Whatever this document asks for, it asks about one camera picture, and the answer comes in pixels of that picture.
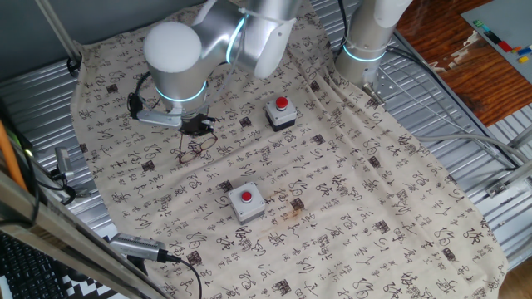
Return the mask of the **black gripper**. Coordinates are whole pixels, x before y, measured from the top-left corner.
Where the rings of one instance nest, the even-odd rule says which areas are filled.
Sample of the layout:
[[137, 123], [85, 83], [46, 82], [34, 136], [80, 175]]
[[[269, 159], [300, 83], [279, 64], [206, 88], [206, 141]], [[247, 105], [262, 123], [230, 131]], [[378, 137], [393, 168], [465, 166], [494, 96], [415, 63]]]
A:
[[184, 135], [206, 135], [214, 132], [216, 119], [204, 114], [184, 116], [179, 132]]

